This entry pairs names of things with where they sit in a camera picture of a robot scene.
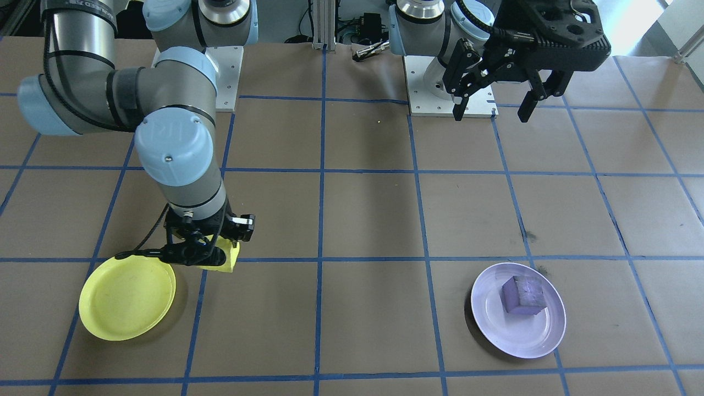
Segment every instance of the plate rim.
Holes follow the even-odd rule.
[[[477,308],[477,304],[475,304],[475,302],[477,301],[477,299],[478,299],[479,297],[477,296],[477,292],[475,292],[475,290],[476,290],[476,287],[475,287],[475,286],[477,285],[477,282],[478,282],[480,279],[482,279],[482,276],[484,276],[485,273],[489,272],[490,270],[493,270],[493,268],[494,268],[494,267],[497,267],[497,266],[520,266],[520,268],[528,269],[528,270],[532,271],[533,273],[537,274],[538,276],[540,276],[540,278],[542,278],[545,282],[547,282],[547,284],[550,285],[550,287],[555,291],[555,294],[558,296],[558,302],[559,302],[559,304],[560,304],[560,308],[562,309],[562,317],[565,318],[565,325],[562,327],[562,333],[560,334],[560,338],[559,338],[558,341],[556,342],[555,347],[554,347],[553,349],[551,349],[550,351],[546,352],[545,354],[530,355],[530,356],[520,356],[520,355],[517,355],[517,354],[513,354],[513,353],[511,353],[511,352],[508,352],[508,351],[504,350],[502,347],[499,347],[499,346],[486,334],[486,330],[482,328],[482,325],[479,324],[479,321],[477,320],[477,312],[476,312],[476,310],[477,310],[478,308]],[[548,280],[545,276],[543,276],[542,273],[539,273],[539,272],[536,271],[535,269],[531,268],[530,266],[526,266],[526,265],[524,265],[524,264],[514,263],[514,262],[511,262],[511,261],[507,261],[507,262],[503,262],[503,263],[492,264],[492,265],[486,267],[486,268],[479,274],[479,276],[477,276],[477,278],[474,280],[474,282],[473,282],[473,284],[472,284],[472,291],[470,292],[470,305],[471,305],[471,307],[472,307],[472,317],[473,317],[473,319],[474,319],[474,322],[477,324],[477,327],[479,328],[479,331],[482,332],[482,335],[484,335],[484,337],[485,337],[494,347],[498,348],[500,351],[502,351],[502,352],[504,352],[504,353],[506,353],[506,354],[509,354],[510,356],[513,356],[513,357],[518,357],[518,358],[521,358],[521,359],[538,359],[538,358],[547,356],[547,355],[551,354],[552,352],[554,352],[555,349],[558,348],[558,346],[560,345],[560,343],[562,343],[562,339],[565,337],[565,333],[567,332],[567,312],[565,311],[565,303],[563,302],[562,296],[560,296],[560,293],[558,292],[557,288],[555,288],[555,286],[552,284],[552,282],[551,282],[550,280]]]
[[[167,277],[169,279],[169,284],[170,284],[170,291],[169,291],[169,298],[168,298],[168,303],[165,304],[164,309],[159,313],[158,316],[155,316],[155,319],[150,322],[149,325],[142,326],[138,331],[129,333],[128,335],[120,335],[120,336],[113,336],[115,333],[111,332],[109,335],[106,335],[107,332],[102,332],[103,328],[101,326],[98,326],[96,324],[95,320],[89,320],[89,323],[86,323],[84,318],[89,317],[92,318],[92,309],[90,307],[90,302],[92,301],[92,295],[93,292],[95,291],[95,285],[101,278],[103,278],[109,271],[115,270],[119,265],[152,265],[152,266],[157,266],[160,269],[164,270],[166,272]],[[106,341],[125,341],[129,340],[135,337],[138,337],[147,331],[151,330],[156,326],[159,322],[161,322],[162,319],[166,316],[168,313],[169,309],[171,308],[171,305],[173,304],[173,300],[176,296],[176,275],[174,273],[173,267],[170,264],[164,263],[161,260],[157,258],[151,258],[151,257],[142,257],[142,256],[130,256],[126,259],[123,260],[117,260],[115,257],[111,257],[107,260],[105,260],[98,268],[96,268],[86,279],[85,283],[83,284],[83,287],[81,289],[80,296],[78,298],[78,314],[81,319],[81,323],[83,323],[83,326],[86,328],[86,330],[89,331],[92,335],[96,336],[97,338],[100,338],[102,340]]]

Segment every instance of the blue grid line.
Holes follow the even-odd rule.
[[[267,99],[267,100],[301,100],[301,101],[322,101],[316,97],[276,97],[265,95],[239,95],[240,99]]]
[[[5,211],[5,208],[7,207],[8,203],[10,202],[10,198],[12,197],[12,194],[15,192],[15,188],[17,187],[17,184],[20,182],[20,178],[22,177],[22,174],[25,171],[25,167],[27,166],[27,162],[29,162],[30,157],[32,156],[32,153],[34,152],[34,148],[37,147],[37,143],[39,142],[39,137],[41,135],[37,133],[37,136],[34,137],[34,141],[32,142],[32,145],[30,146],[30,149],[27,151],[27,155],[25,156],[25,159],[22,161],[22,165],[20,166],[19,172],[17,172],[17,175],[15,175],[15,180],[13,180],[12,185],[10,186],[10,189],[8,190],[7,194],[5,194],[5,199],[2,201],[2,204],[0,204],[0,217],[2,217],[2,213]]]
[[[586,148],[586,143],[584,142],[584,138],[582,137],[582,133],[580,132],[579,127],[577,126],[577,122],[574,119],[574,115],[572,114],[572,109],[570,108],[569,104],[567,103],[567,99],[565,97],[562,97],[562,100],[565,102],[565,106],[567,107],[567,114],[569,115],[570,120],[572,121],[572,127],[574,128],[574,131],[577,134],[577,138],[579,139],[579,143],[582,146],[582,150],[584,151],[584,155],[586,156],[586,160],[589,162],[589,168],[592,171],[594,171],[594,169],[595,169],[594,162],[591,160],[591,156],[589,155],[589,151]],[[655,330],[655,333],[658,335],[658,340],[660,341],[660,346],[662,347],[662,350],[665,353],[665,357],[667,358],[667,363],[669,364],[670,370],[672,370],[672,375],[674,376],[674,379],[677,382],[677,387],[679,388],[679,391],[682,394],[682,396],[686,396],[686,391],[684,390],[684,386],[682,385],[682,381],[679,377],[679,374],[677,373],[677,368],[674,365],[674,361],[672,360],[672,356],[670,355],[670,349],[667,347],[667,343],[665,343],[665,339],[662,336],[662,331],[660,329],[660,326],[658,325],[658,320],[656,319],[655,314],[653,313],[653,309],[650,307],[650,302],[648,301],[648,296],[646,295],[646,292],[643,289],[643,285],[641,284],[641,279],[638,276],[638,271],[636,270],[636,266],[633,263],[633,258],[631,257],[631,254],[628,250],[628,246],[626,246],[626,241],[623,238],[623,233],[621,232],[621,228],[618,226],[618,221],[616,220],[616,215],[614,214],[613,208],[611,207],[611,203],[609,202],[609,199],[606,196],[606,192],[605,192],[603,186],[601,185],[601,180],[599,180],[599,177],[596,174],[594,175],[594,180],[596,181],[596,185],[599,189],[599,193],[601,194],[601,198],[604,201],[604,206],[606,206],[606,210],[609,213],[609,217],[611,217],[611,222],[614,225],[614,229],[616,229],[616,233],[618,235],[619,242],[621,243],[621,247],[623,248],[623,252],[626,254],[626,258],[628,261],[628,265],[631,269],[631,273],[633,274],[634,280],[636,281],[636,285],[638,286],[638,290],[641,294],[641,298],[643,300],[643,303],[646,305],[646,310],[648,311],[648,316],[650,317],[650,321],[653,324],[653,328]]]
[[[320,101],[320,184],[318,185],[318,257],[315,271],[315,351],[313,365],[313,396],[320,394],[320,338],[322,332],[322,243],[325,204],[325,107],[327,94],[327,44],[322,46],[322,75]]]
[[[0,169],[32,169],[41,171],[121,171],[122,166],[81,166],[81,165],[0,165]],[[143,171],[141,166],[128,166],[127,171]],[[319,173],[319,168],[247,168],[226,167],[220,168],[222,172],[271,172],[271,173]],[[407,173],[416,171],[412,169],[324,169],[325,173]],[[462,169],[420,169],[420,174],[434,175],[505,175],[504,171],[462,170]],[[543,175],[543,176],[594,176],[592,172],[564,172],[564,171],[509,171],[510,175]],[[704,178],[704,173],[625,173],[625,172],[597,172],[596,175],[607,177],[629,178]]]
[[[408,105],[408,101],[400,99],[345,99],[345,98],[326,98],[327,101],[343,101],[347,103],[392,103]]]
[[[423,240],[423,259],[425,261],[425,275],[428,282],[428,295],[430,298],[430,314],[433,319],[433,332],[435,334],[435,348],[438,354],[438,368],[440,369],[440,383],[442,386],[443,396],[447,396],[447,379],[445,378],[445,358],[442,352],[442,341],[440,339],[440,326],[438,323],[437,307],[435,305],[435,289],[433,286],[432,267],[430,266],[430,253],[428,250],[428,236],[425,228],[425,213],[423,211],[423,198],[420,189],[420,174],[418,173],[418,158],[415,152],[415,138],[413,136],[413,122],[410,115],[406,116],[408,120],[408,134],[410,135],[410,153],[413,158],[413,170],[415,177],[415,193],[418,200],[418,213],[420,215],[420,234]]]
[[[517,108],[520,104],[496,103],[497,107]],[[566,109],[566,106],[554,104],[541,104],[540,109]],[[647,109],[639,107],[599,107],[599,106],[570,106],[572,110],[604,110],[604,111],[658,111],[662,113],[704,113],[704,109]]]
[[[545,255],[531,256],[536,261],[550,260],[627,260],[628,256],[600,255]],[[704,256],[630,256],[634,261],[704,261]],[[99,257],[96,261],[105,261],[108,257]],[[527,261],[528,256],[429,256],[430,261]],[[89,263],[90,257],[0,257],[0,263]],[[330,262],[369,262],[369,261],[425,261],[420,256],[376,256],[376,257],[242,257],[242,263],[316,263]]]
[[[225,140],[225,150],[222,153],[222,165],[220,167],[221,176],[225,176],[227,157],[230,156],[230,145],[232,143],[232,130],[234,129],[234,113],[230,114],[230,125],[227,127],[227,140]]]
[[[230,124],[227,126],[227,139],[225,140],[225,149],[222,153],[222,163],[220,164],[220,177],[225,177],[225,165],[227,164],[227,157],[230,154],[230,145],[232,143],[232,134],[234,131],[234,119],[235,114],[230,114]],[[191,341],[188,347],[188,355],[186,357],[186,367],[184,369],[184,382],[181,387],[181,396],[186,396],[188,394],[188,384],[189,378],[191,376],[191,368],[193,366],[193,356],[196,353],[196,341],[198,340],[198,329],[201,322],[201,312],[203,311],[203,301],[206,295],[206,282],[208,281],[208,272],[202,270],[201,272],[201,285],[198,290],[198,302],[196,303],[196,313],[194,314],[193,328],[191,329]]]
[[[697,214],[697,217],[699,218],[699,222],[701,223],[701,225],[704,226],[704,217],[702,217],[702,213],[699,211],[696,204],[694,203],[694,200],[692,199],[692,195],[689,193],[689,190],[684,185],[684,180],[682,180],[682,177],[679,176],[679,172],[677,171],[677,167],[674,165],[674,162],[672,162],[672,158],[670,157],[670,154],[667,153],[667,150],[665,149],[665,145],[662,143],[662,140],[660,139],[660,136],[658,135],[658,131],[655,130],[655,126],[653,126],[653,123],[650,121],[650,117],[648,116],[648,112],[643,108],[643,104],[641,103],[641,100],[638,98],[638,95],[636,94],[635,89],[631,85],[631,82],[628,81],[628,78],[626,77],[626,73],[623,71],[623,68],[621,68],[621,64],[619,63],[619,61],[616,58],[614,58],[614,62],[616,63],[616,67],[618,68],[618,71],[621,73],[621,77],[623,77],[624,81],[626,82],[626,85],[628,85],[628,89],[631,90],[631,94],[633,95],[633,98],[635,98],[636,103],[638,104],[638,107],[640,107],[640,110],[643,113],[643,117],[646,118],[646,121],[648,122],[648,127],[650,127],[650,131],[653,133],[655,140],[658,142],[658,146],[660,146],[662,153],[665,155],[665,159],[667,159],[667,162],[670,164],[670,168],[672,168],[672,171],[677,176],[677,180],[679,181],[679,185],[682,187],[684,194],[687,196],[687,199],[689,200],[689,204],[692,206],[692,209],[694,209],[694,212]]]
[[[324,97],[281,97],[281,96],[266,96],[266,95],[240,95],[242,99],[264,99],[264,100],[297,100],[297,101],[342,101],[347,103],[393,103],[408,105],[408,101],[400,99],[352,99],[352,98],[327,98]]]
[[[132,156],[133,149],[134,149],[134,138],[132,138],[132,141],[130,142],[130,148],[127,149],[127,154],[125,155],[125,161],[122,163],[122,166],[124,168],[127,168],[127,164],[130,162],[130,157]],[[88,271],[86,272],[85,280],[88,279],[88,277],[90,276],[90,274],[93,272],[93,270],[95,268],[95,264],[98,259],[98,254],[100,252],[100,247],[103,244],[103,239],[105,238],[105,232],[108,229],[108,224],[110,223],[110,217],[113,214],[115,202],[117,201],[118,194],[120,193],[120,187],[122,187],[122,181],[125,179],[125,172],[126,172],[126,169],[122,169],[120,171],[120,175],[118,176],[118,181],[115,184],[113,196],[110,200],[110,204],[108,205],[108,210],[105,213],[103,225],[102,225],[102,227],[100,229],[100,233],[98,235],[98,241],[96,242],[95,249],[93,251],[93,257],[91,258],[90,265],[88,265]],[[68,356],[68,349],[71,345],[71,341],[73,340],[73,333],[76,330],[76,325],[78,323],[78,317],[79,317],[78,304],[76,304],[76,308],[73,312],[73,318],[71,319],[71,324],[68,328],[68,334],[66,335],[66,339],[63,343],[63,349],[61,350],[61,356],[59,357],[58,364],[56,365],[56,372],[54,373],[54,381],[51,384],[51,388],[49,388],[49,396],[54,396],[54,393],[56,392],[56,385],[58,384],[58,380],[61,377],[61,372],[63,371],[63,365],[66,362],[66,357]]]
[[[501,156],[501,163],[503,164],[503,170],[506,174],[506,182],[508,183],[508,191],[511,193],[511,200],[513,201],[513,208],[516,212],[516,218],[518,219],[518,227],[521,230],[521,236],[523,239],[523,247],[525,248],[528,262],[530,267],[535,269],[535,262],[533,260],[533,254],[531,253],[530,244],[528,243],[528,235],[526,233],[525,224],[523,223],[523,215],[521,214],[521,208],[518,204],[518,198],[516,197],[516,191],[513,188],[513,181],[511,180],[511,174],[508,170],[508,162],[506,161],[506,155],[503,151],[503,145],[501,144],[501,136],[498,133],[498,126],[496,125],[496,114],[491,117],[491,127],[494,129],[494,137],[496,138],[496,146],[498,147],[498,153]],[[555,348],[553,353],[555,356],[555,362],[558,366],[558,373],[560,374],[560,382],[562,383],[562,391],[565,396],[570,396],[570,388],[567,386],[567,379],[565,377],[565,370],[562,367],[562,361],[560,360],[559,348]]]
[[[0,257],[0,263],[89,263],[90,257]]]
[[[681,364],[679,370],[704,371],[704,364]],[[669,371],[666,364],[642,366],[584,366],[567,367],[564,372],[575,373],[622,373],[638,371]],[[507,370],[474,370],[445,371],[445,377],[486,377],[486,376],[540,376],[559,374],[559,369],[507,369]],[[3,386],[47,386],[58,385],[127,385],[127,384],[171,384],[171,383],[257,383],[257,382],[302,382],[320,380],[363,380],[363,379],[393,379],[393,378],[440,378],[439,371],[421,371],[415,373],[323,373],[316,375],[284,375],[284,376],[195,376],[195,377],[141,377],[141,378],[64,378],[29,380],[0,380]]]
[[[203,310],[203,300],[206,294],[206,282],[208,280],[208,271],[201,270],[201,287],[198,290],[198,303],[196,305],[196,314],[193,320],[193,329],[191,330],[191,342],[188,347],[188,357],[186,358],[186,369],[184,370],[184,382],[181,387],[181,396],[188,394],[188,384],[191,376],[191,367],[193,365],[193,355],[196,352],[196,341],[198,339],[198,328],[201,322],[201,312]]]

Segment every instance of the yellow sponge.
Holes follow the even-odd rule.
[[[209,271],[219,271],[232,273],[234,265],[237,263],[237,255],[239,255],[239,243],[232,242],[226,238],[218,237],[215,246],[221,248],[225,252],[225,263],[221,266],[197,266],[200,269]]]

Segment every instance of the black band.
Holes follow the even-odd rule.
[[[103,58],[100,55],[93,54],[92,52],[78,51],[76,49],[61,49],[59,51],[50,52],[46,55],[46,58],[51,59],[55,56],[64,56],[64,55],[83,56],[85,58],[95,59],[96,61],[103,62],[106,65],[110,66],[111,69],[115,69],[115,64],[110,62],[109,59]]]
[[[450,28],[451,27],[452,27],[452,22],[450,21],[450,11],[445,10],[445,35],[442,38],[442,47],[440,47],[440,53],[438,54],[438,60],[440,60],[441,65],[444,63],[441,58],[445,54],[445,51],[447,51],[448,44],[450,44]]]
[[[139,74],[145,69],[144,66],[140,66],[137,69],[137,75],[134,77],[134,97],[137,98],[137,111],[140,114],[144,114],[144,109],[142,108],[142,103],[139,102]]]
[[[42,22],[44,22],[45,13],[54,10],[79,10],[93,14],[109,23],[113,27],[115,35],[118,33],[113,9],[98,0],[42,0]]]
[[[414,18],[414,17],[408,15],[407,13],[404,13],[400,9],[398,9],[398,7],[396,7],[396,15],[402,17],[403,19],[407,20],[408,22],[417,23],[418,25],[430,25],[431,23],[435,23],[438,20],[440,20],[440,18],[442,18],[442,14],[438,15],[435,18],[430,18],[430,19]]]
[[[178,206],[178,207],[180,207],[180,208],[183,208],[183,209],[193,209],[193,208],[197,208],[197,207],[199,207],[199,206],[203,206],[203,205],[207,204],[208,202],[212,201],[213,199],[215,199],[215,197],[218,196],[218,193],[220,192],[220,188],[221,188],[221,187],[222,187],[222,182],[220,183],[220,186],[218,187],[218,191],[215,191],[215,194],[213,194],[212,197],[206,199],[205,201],[201,202],[200,204],[197,204],[197,205],[179,205],[179,204],[174,204],[174,205],[176,205],[176,206]]]
[[[117,124],[120,128],[125,128],[125,124],[122,123],[122,120],[120,120],[120,114],[118,114],[117,106],[115,105],[115,93],[113,91],[115,73],[115,70],[108,73],[108,78],[105,82],[105,95],[108,100],[108,109],[110,109],[110,114],[113,115],[113,121],[115,121],[115,124]]]
[[[210,114],[206,113],[205,111],[202,111],[201,109],[193,106],[189,106],[187,104],[170,104],[169,106],[164,106],[164,107],[176,107],[179,109],[186,109],[188,111],[192,111],[195,114],[198,114],[201,117],[204,117],[208,121],[210,121],[211,124],[215,125],[215,120],[213,120],[213,117],[210,116]]]
[[[205,48],[206,38],[203,36],[203,29],[201,28],[201,11],[198,9],[198,2],[191,2],[191,14],[193,15],[193,26],[196,28],[196,36],[198,36],[198,43]]]
[[[206,20],[207,20],[208,23],[210,23],[211,25],[217,26],[217,27],[235,27],[235,26],[237,26],[237,25],[243,23],[245,20],[247,20],[247,17],[249,16],[249,11],[250,11],[251,9],[252,9],[252,7],[250,6],[250,7],[247,9],[247,12],[244,14],[244,16],[243,16],[242,18],[240,18],[240,19],[234,21],[233,23],[226,23],[226,24],[217,23],[217,22],[213,22],[212,20],[209,20],[207,17],[206,17]]]
[[[127,117],[127,124],[136,127],[144,120],[144,113],[137,106],[137,75],[140,68],[126,68],[118,72],[117,98],[118,106]]]

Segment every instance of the white plate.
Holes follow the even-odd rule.
[[[537,315],[507,314],[501,302],[501,287],[512,276],[543,279],[547,308]],[[567,329],[562,299],[555,287],[538,271],[516,263],[488,267],[472,286],[472,314],[484,336],[497,348],[515,357],[543,357],[560,344]]]

